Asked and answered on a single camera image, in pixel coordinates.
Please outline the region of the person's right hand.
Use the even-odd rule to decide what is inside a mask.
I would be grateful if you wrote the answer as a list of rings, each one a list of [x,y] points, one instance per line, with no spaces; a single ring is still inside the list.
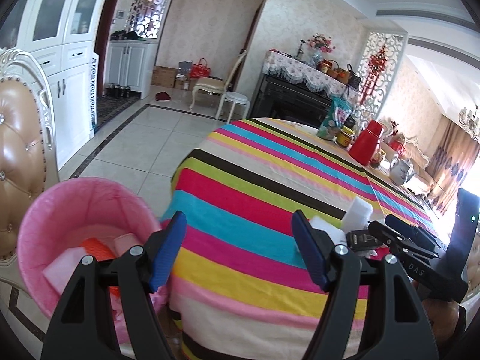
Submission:
[[[438,344],[450,339],[459,322],[460,307],[454,301],[425,299],[422,302]]]

